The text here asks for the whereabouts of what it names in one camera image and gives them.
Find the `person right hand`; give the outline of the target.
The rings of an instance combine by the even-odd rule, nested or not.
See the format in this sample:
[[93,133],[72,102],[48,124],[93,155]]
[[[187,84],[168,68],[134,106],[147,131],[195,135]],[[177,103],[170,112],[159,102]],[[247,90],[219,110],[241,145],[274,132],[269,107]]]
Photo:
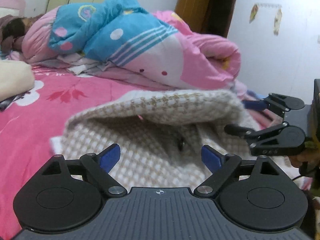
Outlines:
[[319,180],[319,141],[308,141],[295,147],[289,147],[286,154],[291,165],[299,169],[299,175],[292,179],[310,177]]

